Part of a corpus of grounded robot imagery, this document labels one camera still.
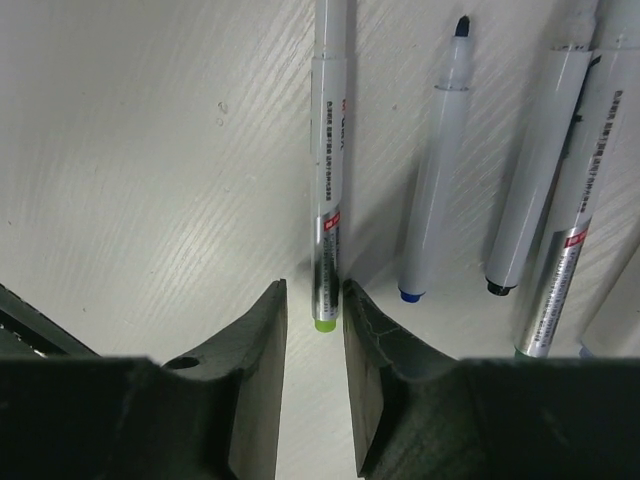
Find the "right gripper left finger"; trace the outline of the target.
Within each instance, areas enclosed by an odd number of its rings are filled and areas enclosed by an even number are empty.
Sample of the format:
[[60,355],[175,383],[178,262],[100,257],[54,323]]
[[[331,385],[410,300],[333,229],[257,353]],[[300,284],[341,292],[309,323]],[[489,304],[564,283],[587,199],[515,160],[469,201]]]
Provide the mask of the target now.
[[287,285],[188,352],[1,355],[5,479],[271,479]]

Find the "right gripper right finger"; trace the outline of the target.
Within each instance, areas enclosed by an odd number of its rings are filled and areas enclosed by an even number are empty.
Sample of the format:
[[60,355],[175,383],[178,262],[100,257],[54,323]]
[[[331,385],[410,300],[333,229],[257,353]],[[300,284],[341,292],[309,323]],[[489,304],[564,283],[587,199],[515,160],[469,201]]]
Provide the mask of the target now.
[[639,364],[453,359],[343,286],[363,479],[635,479]]

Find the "black marker pen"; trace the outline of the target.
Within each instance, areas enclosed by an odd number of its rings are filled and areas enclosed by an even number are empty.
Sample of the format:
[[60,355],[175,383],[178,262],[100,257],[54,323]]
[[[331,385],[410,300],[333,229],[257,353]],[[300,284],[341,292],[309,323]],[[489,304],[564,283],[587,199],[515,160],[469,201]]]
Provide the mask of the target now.
[[596,1],[565,1],[542,63],[522,145],[485,268],[506,296],[522,278],[592,56]]

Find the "pastel purple highlighter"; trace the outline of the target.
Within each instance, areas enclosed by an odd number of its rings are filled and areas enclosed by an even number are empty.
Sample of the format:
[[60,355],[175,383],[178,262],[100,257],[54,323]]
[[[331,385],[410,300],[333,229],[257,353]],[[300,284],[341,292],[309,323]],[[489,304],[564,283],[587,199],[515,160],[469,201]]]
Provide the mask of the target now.
[[581,336],[582,358],[639,358],[639,249]]

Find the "light green capped marker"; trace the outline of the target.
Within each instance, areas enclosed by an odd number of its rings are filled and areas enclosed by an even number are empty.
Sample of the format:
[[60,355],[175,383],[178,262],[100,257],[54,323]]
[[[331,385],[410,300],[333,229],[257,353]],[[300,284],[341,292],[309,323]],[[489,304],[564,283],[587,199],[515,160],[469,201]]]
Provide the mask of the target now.
[[347,101],[346,1],[317,1],[311,62],[312,291],[314,326],[336,328],[340,307],[340,222]]

